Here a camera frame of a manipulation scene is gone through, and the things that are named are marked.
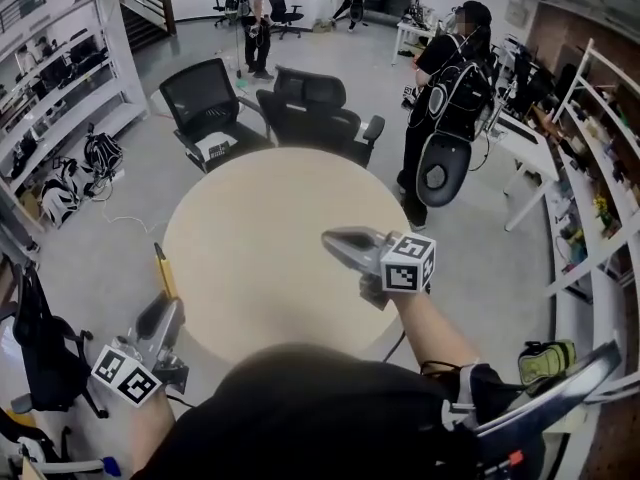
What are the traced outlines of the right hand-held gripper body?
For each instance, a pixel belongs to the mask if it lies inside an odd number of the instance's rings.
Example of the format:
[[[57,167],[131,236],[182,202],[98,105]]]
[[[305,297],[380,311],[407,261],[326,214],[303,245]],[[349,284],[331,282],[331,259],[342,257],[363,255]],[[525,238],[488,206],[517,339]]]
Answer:
[[[360,295],[384,310],[392,294],[415,295],[430,290],[435,271],[436,241],[419,234],[388,234],[360,279]]]

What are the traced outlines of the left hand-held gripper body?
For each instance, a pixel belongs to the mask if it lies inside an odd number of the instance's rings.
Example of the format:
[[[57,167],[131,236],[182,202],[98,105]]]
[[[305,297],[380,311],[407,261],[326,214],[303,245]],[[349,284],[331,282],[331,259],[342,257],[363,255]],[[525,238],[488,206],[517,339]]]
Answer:
[[[130,405],[139,408],[163,387],[171,387],[183,394],[189,367],[170,349],[152,350],[151,355],[145,357],[126,338],[117,336],[103,347],[91,375]]]

